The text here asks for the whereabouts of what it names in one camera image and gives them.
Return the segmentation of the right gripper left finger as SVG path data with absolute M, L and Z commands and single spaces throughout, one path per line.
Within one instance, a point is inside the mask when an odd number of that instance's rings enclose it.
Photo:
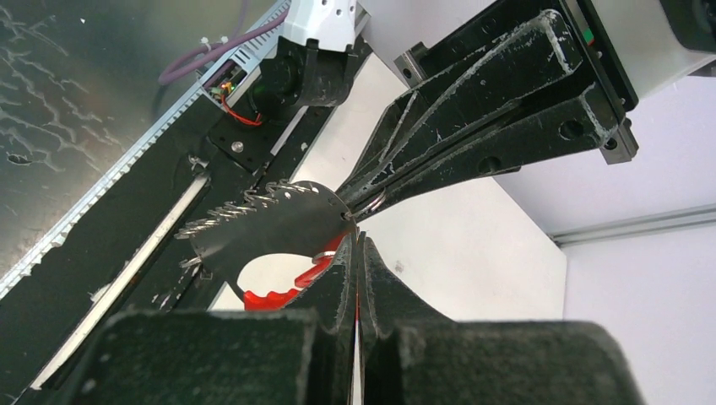
M 349 404 L 358 246 L 281 310 L 125 312 L 112 317 L 61 404 Z

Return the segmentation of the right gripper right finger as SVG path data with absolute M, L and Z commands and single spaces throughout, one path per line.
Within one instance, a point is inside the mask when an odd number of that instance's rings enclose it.
M 587 321 L 454 321 L 357 241 L 366 404 L 641 404 L 618 342 Z

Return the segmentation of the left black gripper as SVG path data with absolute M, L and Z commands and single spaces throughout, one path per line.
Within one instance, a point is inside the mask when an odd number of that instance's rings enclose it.
M 338 189 L 357 219 L 548 159 L 601 147 L 616 165 L 638 151 L 626 118 L 638 97 L 591 1 L 493 1 L 394 64 L 415 87 L 383 112 Z

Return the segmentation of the red grey keyring holder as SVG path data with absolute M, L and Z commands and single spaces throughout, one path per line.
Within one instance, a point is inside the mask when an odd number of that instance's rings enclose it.
M 250 310 L 280 308 L 299 288 L 265 296 L 248 292 L 238 283 L 245 266 L 271 254 L 315 257 L 332 251 L 383 200 L 378 195 L 367 206 L 351 209 L 316 181 L 271 181 L 262 192 L 246 190 L 241 201 L 223 202 L 207 217 L 185 223 L 175 237 L 188 240 L 193 260 L 222 276 Z

